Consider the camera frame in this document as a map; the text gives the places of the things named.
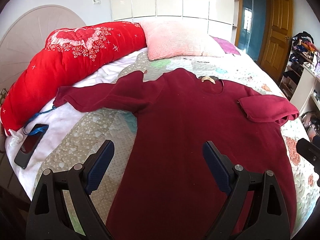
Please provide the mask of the dark red knit sweater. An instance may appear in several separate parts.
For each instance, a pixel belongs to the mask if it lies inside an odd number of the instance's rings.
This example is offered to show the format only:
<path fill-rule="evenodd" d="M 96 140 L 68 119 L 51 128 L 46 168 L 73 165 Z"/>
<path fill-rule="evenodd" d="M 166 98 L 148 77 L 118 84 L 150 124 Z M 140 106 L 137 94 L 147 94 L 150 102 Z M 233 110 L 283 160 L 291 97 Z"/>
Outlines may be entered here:
<path fill-rule="evenodd" d="M 239 83 L 201 81 L 178 68 L 157 80 L 132 72 L 116 83 L 61 87 L 54 100 L 77 111 L 129 111 L 137 134 L 106 226 L 115 239 L 202 239 L 226 195 L 209 171 L 202 146 L 211 141 L 250 172 L 272 170 L 294 226 L 292 167 L 280 128 L 299 112 L 286 98 Z"/>

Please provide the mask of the white desk shelf unit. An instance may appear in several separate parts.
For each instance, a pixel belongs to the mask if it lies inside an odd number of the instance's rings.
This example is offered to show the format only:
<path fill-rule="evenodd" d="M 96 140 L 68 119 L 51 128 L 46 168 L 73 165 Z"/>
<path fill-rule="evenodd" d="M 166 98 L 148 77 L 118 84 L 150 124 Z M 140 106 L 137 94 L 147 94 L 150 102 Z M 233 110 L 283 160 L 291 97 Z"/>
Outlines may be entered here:
<path fill-rule="evenodd" d="M 308 67 L 303 67 L 300 81 L 290 102 L 297 107 L 300 116 L 306 112 L 319 113 L 319 77 Z"/>

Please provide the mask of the black smartphone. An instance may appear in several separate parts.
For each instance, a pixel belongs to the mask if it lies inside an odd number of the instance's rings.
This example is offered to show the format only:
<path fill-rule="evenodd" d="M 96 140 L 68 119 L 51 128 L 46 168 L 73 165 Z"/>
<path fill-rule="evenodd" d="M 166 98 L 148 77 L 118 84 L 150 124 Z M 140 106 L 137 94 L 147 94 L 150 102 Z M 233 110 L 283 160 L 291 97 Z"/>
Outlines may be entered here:
<path fill-rule="evenodd" d="M 23 169 L 27 168 L 31 156 L 33 155 L 36 147 L 38 146 L 48 128 L 49 125 L 45 124 L 36 124 L 33 127 L 33 129 L 27 134 L 26 139 L 24 140 L 15 157 L 14 162 L 16 165 Z"/>

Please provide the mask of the white fleece blanket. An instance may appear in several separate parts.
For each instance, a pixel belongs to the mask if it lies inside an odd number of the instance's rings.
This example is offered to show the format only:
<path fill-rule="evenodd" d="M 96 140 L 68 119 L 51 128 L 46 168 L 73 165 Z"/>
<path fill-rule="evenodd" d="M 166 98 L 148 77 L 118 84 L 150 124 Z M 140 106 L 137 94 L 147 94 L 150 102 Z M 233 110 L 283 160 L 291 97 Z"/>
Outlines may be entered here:
<path fill-rule="evenodd" d="M 76 83 L 75 87 L 93 86 L 98 83 L 112 83 L 124 68 L 135 63 L 138 54 L 146 51 L 147 49 L 143 48 L 102 66 L 92 75 Z M 40 166 L 48 155 L 62 142 L 73 126 L 84 116 L 84 113 L 75 110 L 69 104 L 65 104 L 55 110 L 52 110 L 52 106 L 53 100 L 50 100 L 41 109 L 42 114 L 27 126 L 28 131 L 36 124 L 48 124 L 49 128 L 36 147 L 26 169 L 19 167 L 14 162 L 16 154 L 25 140 L 22 130 L 18 130 L 15 136 L 9 136 L 4 141 L 10 165 L 30 200 L 33 197 L 34 184 Z"/>

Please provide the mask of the cluttered shelf rack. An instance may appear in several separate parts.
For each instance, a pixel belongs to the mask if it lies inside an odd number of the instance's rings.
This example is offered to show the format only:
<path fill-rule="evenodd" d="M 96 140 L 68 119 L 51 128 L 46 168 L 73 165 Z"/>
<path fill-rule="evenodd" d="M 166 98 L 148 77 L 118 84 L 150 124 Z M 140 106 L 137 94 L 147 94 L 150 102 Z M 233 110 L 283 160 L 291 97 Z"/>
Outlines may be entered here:
<path fill-rule="evenodd" d="M 313 37 L 306 31 L 291 38 L 291 45 L 286 67 L 279 88 L 291 100 L 300 82 L 305 68 L 314 70 L 319 62 L 319 49 L 314 44 Z"/>

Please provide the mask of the wooden door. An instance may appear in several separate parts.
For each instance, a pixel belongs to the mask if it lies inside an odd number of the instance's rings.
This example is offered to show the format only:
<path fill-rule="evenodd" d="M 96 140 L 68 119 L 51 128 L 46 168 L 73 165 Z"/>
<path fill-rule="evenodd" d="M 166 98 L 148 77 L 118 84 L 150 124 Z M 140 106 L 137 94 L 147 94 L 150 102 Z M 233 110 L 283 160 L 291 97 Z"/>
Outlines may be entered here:
<path fill-rule="evenodd" d="M 276 83 L 289 56 L 293 32 L 293 0 L 266 0 L 266 20 L 258 65 Z"/>

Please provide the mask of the purple cloth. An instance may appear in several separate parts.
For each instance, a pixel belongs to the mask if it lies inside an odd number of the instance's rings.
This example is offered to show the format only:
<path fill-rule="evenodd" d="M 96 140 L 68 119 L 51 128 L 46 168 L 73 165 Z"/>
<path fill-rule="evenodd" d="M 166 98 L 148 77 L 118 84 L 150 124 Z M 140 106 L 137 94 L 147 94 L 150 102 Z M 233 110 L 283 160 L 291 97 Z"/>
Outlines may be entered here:
<path fill-rule="evenodd" d="M 220 45 L 220 47 L 226 54 L 240 55 L 240 52 L 238 51 L 236 46 L 231 42 L 218 37 L 212 36 L 212 38 Z"/>

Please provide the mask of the red floral quilted duvet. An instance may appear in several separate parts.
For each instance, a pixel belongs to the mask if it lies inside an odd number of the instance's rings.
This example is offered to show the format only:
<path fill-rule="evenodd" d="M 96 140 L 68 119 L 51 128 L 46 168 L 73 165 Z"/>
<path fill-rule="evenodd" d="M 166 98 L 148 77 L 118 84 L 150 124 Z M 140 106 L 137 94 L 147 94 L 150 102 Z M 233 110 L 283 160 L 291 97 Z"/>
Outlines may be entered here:
<path fill-rule="evenodd" d="M 5 135 L 17 132 L 61 86 L 71 86 L 105 64 L 146 47 L 142 27 L 127 21 L 57 29 L 10 87 L 1 106 Z"/>

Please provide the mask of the white wardrobe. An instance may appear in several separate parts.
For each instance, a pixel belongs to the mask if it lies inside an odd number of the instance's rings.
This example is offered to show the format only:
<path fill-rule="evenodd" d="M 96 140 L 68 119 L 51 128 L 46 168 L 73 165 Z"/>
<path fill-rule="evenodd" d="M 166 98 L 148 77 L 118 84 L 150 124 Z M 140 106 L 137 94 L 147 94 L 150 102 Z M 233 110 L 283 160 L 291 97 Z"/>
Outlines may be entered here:
<path fill-rule="evenodd" d="M 111 0 L 111 11 L 114 21 L 182 18 L 209 35 L 235 42 L 235 0 Z"/>

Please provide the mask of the round beige headboard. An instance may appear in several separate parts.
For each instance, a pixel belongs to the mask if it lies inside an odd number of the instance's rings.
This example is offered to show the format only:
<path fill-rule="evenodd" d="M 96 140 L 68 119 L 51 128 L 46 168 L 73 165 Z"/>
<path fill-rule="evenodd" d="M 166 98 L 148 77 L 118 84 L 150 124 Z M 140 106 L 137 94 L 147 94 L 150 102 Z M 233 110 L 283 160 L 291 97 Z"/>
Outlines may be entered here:
<path fill-rule="evenodd" d="M 43 5 L 23 14 L 1 40 L 1 89 L 11 87 L 52 31 L 85 25 L 74 11 L 60 5 Z"/>

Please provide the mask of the pink corduroy pillow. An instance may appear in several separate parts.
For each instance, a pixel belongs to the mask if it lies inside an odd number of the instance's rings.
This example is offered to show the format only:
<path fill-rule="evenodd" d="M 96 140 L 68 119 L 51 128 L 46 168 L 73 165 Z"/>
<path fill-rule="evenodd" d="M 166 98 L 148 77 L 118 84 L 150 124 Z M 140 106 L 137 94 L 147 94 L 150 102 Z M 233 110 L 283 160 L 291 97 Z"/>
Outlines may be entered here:
<path fill-rule="evenodd" d="M 154 17 L 138 22 L 142 27 L 150 61 L 176 56 L 223 57 L 220 45 L 199 27 L 183 19 Z"/>

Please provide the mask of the white wall switch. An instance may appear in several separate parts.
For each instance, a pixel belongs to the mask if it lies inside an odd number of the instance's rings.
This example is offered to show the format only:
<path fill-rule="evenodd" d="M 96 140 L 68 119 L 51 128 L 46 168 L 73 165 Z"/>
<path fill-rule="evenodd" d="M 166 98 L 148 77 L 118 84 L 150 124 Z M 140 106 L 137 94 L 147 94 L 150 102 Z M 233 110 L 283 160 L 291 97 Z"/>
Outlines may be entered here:
<path fill-rule="evenodd" d="M 101 4 L 101 0 L 93 0 L 93 4 L 94 5 L 99 5 L 99 4 Z"/>

